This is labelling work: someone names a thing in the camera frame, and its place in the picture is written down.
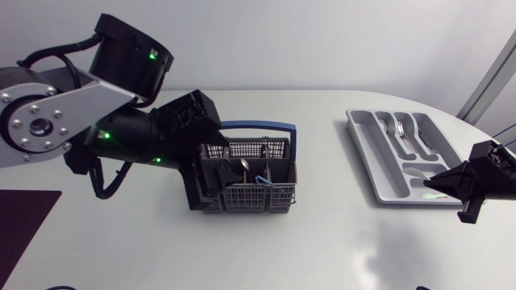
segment blue handle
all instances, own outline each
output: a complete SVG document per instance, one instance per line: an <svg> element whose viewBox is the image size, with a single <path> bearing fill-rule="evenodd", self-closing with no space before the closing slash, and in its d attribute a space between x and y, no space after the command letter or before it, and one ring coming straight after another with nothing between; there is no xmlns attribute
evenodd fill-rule
<svg viewBox="0 0 516 290"><path fill-rule="evenodd" d="M270 121L223 121L221 129L265 129L290 133L290 159L296 161L296 125Z"/></svg>

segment wire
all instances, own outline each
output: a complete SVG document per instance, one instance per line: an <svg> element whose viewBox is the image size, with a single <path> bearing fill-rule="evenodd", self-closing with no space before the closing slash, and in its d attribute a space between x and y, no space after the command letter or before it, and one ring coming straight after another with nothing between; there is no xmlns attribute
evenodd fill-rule
<svg viewBox="0 0 516 290"><path fill-rule="evenodd" d="M36 61L42 60L45 57L83 51L97 45L101 41L102 36L94 34L92 37L78 43L60 45L54 48L45 48L37 52L33 52L25 60L18 60L16 63L21 67L31 68Z"/></svg>
<svg viewBox="0 0 516 290"><path fill-rule="evenodd" d="M55 287L50 287L47 290L76 290L76 289L73 287L70 287L70 286L55 286Z"/></svg>
<svg viewBox="0 0 516 290"><path fill-rule="evenodd" d="M496 136L500 135L501 133L504 133L505 131L509 130L510 128L516 126L516 124L513 124L512 126L508 126L506 129L502 130L500 133L496 134L493 136L493 138L495 138Z"/></svg>
<svg viewBox="0 0 516 290"><path fill-rule="evenodd" d="M504 145L504 146L505 146L505 147L507 147L507 146L509 146L510 144L514 143L514 142L516 142L516 139L514 139L514 140L510 141L509 143L507 143L507 144L506 144L506 145Z"/></svg>
<svg viewBox="0 0 516 290"><path fill-rule="evenodd" d="M58 55L58 56L55 56L55 57L59 58L60 60L63 60L64 64L66 65L66 67L70 71L70 74L72 75L73 87L75 89L80 89L81 88L81 81L79 80L79 73L77 72L77 69L75 68L75 66L73 66L72 61L68 57L66 57L65 55Z"/></svg>
<svg viewBox="0 0 516 290"><path fill-rule="evenodd" d="M100 199L108 199L116 193L127 172L131 169L132 162L124 162L122 168L117 171L117 176L111 181L111 184L104 189L104 175L102 173L102 163L99 158L96 158L89 168L89 178L91 185L94 188L95 196Z"/></svg>

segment gray plastic basket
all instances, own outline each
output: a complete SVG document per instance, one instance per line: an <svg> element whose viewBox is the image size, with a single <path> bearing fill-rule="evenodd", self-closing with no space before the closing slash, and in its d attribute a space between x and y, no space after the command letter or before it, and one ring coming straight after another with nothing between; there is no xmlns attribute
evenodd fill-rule
<svg viewBox="0 0 516 290"><path fill-rule="evenodd" d="M224 129L237 127L290 131L290 139L295 142L294 125L277 122L223 122ZM215 198L214 203L204 209L204 213L222 213L223 211L228 213L263 213L264 211L288 213L290 206L296 202L295 145L291 146L287 138L227 138L227 141L231 149L229 161L237 172L243 172L241 158L245 158L249 162L251 176L259 175L261 169L267 164L273 184L233 184L222 191ZM268 146L269 158L260 158L260 149L264 144ZM202 162L222 164L223 147L202 145L201 157Z"/></svg>

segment metal pole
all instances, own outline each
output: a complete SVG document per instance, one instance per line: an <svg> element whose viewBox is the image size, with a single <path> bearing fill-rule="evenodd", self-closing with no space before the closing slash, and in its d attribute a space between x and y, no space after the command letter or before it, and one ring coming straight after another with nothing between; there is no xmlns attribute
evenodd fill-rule
<svg viewBox="0 0 516 290"><path fill-rule="evenodd" d="M516 73L516 30L494 61L472 96L457 114L472 125L482 117Z"/></svg>

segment white table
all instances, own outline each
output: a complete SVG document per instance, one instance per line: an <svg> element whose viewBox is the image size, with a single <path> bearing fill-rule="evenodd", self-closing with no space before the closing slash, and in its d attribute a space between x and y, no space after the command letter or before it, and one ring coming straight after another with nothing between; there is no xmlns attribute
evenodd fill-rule
<svg viewBox="0 0 516 290"><path fill-rule="evenodd" d="M184 93L163 92L156 106ZM222 120L297 125L298 203L288 214L189 211L177 171L140 164L107 201L94 197L89 177L73 175L61 158L0 169L3 189L63 192L5 289L62 284L79 290L516 285L516 203L488 202L474 226L461 223L457 209L378 204L344 111L425 111L463 159L474 143L489 136L449 114L379 93L205 93ZM106 173L121 165L103 161Z"/></svg>

